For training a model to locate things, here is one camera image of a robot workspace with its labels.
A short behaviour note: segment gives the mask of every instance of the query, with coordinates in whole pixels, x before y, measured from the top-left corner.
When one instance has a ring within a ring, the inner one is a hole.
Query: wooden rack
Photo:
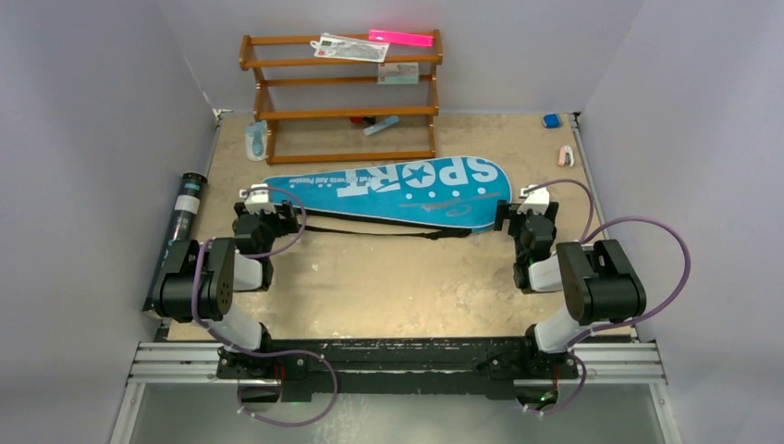
[[[427,159],[435,157],[435,128],[434,116],[438,116],[438,90],[435,81],[436,67],[441,65],[444,51],[441,47],[441,34],[438,30],[418,32],[434,37],[435,51],[424,55],[388,55],[385,63],[418,62],[429,63],[430,73],[420,76],[420,81],[430,82],[428,89],[427,105],[420,106],[387,106],[374,108],[341,108],[321,109],[307,111],[275,111],[275,105],[269,93],[269,87],[277,86],[312,86],[312,85],[346,85],[360,83],[376,83],[376,77],[329,77],[315,79],[281,79],[266,80],[262,68],[280,67],[318,67],[331,65],[357,65],[372,62],[359,62],[338,58],[287,58],[262,60],[256,56],[254,46],[273,44],[310,44],[318,41],[320,35],[293,35],[278,37],[242,37],[242,46],[239,49],[239,67],[243,71],[252,69],[256,78],[256,99],[253,105],[253,116],[257,121],[266,120],[267,128],[267,164],[298,164],[313,162],[347,162],[369,160],[402,160],[402,159]],[[353,39],[367,40],[367,34],[343,34]],[[352,117],[352,116],[425,116],[427,118],[429,151],[406,151],[385,153],[355,153],[355,154],[309,154],[309,155],[276,155],[275,142],[278,132],[278,121],[285,119],[325,118],[325,117]]]

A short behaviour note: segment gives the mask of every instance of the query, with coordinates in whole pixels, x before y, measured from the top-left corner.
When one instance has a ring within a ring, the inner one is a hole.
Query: blue box
[[[561,117],[558,114],[548,114],[542,117],[542,125],[545,125],[545,128],[558,128],[561,126]]]

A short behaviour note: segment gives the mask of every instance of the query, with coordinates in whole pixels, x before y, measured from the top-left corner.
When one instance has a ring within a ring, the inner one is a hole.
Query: wooden table
[[[562,119],[568,122],[567,116]],[[437,120],[439,155],[492,160],[507,172],[513,190],[556,178],[587,183],[576,149],[574,167],[556,165],[562,145],[576,147],[569,125],[544,129],[539,116],[447,115]],[[231,236],[238,190],[265,177],[387,163],[251,162],[244,147],[244,127],[251,121],[251,116],[223,120],[199,214],[198,240]],[[281,122],[291,126],[281,132],[279,153],[289,148],[318,153],[325,146],[330,152],[355,152],[358,144],[367,151],[422,149],[428,144],[424,122],[407,119],[373,137],[363,136],[345,120],[298,123]],[[561,203],[557,240],[577,239],[588,215],[584,192],[565,184],[550,187],[550,195]],[[312,222],[377,232],[408,229],[316,217]],[[306,232],[297,245],[273,258],[275,279],[269,291],[235,293],[235,301],[279,339],[520,335],[564,302],[561,293],[522,294],[515,289],[513,261],[514,247],[506,232],[443,240]],[[209,339],[200,328],[177,323],[168,338]]]

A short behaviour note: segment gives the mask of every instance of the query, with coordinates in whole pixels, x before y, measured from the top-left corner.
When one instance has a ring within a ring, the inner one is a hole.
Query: pink and white object
[[[407,44],[410,46],[433,46],[432,35],[407,34],[405,32],[370,30],[368,40],[371,42]]]

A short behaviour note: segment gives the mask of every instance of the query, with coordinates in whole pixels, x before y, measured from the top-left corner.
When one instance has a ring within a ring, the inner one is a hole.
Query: black tube
[[[202,197],[206,188],[207,178],[201,174],[190,172],[182,175],[182,180],[179,182],[177,200],[166,229],[164,244],[161,247],[161,253],[158,254],[158,262],[155,264],[155,270],[153,271],[153,280],[150,283],[147,298],[144,300],[144,306],[141,309],[152,317],[157,317],[153,307],[153,302],[155,301],[153,296],[155,281],[158,279],[161,267],[164,266],[169,245],[173,241],[190,239],[190,233],[193,230],[193,225],[196,223],[196,215],[199,214],[199,206],[202,203]]]

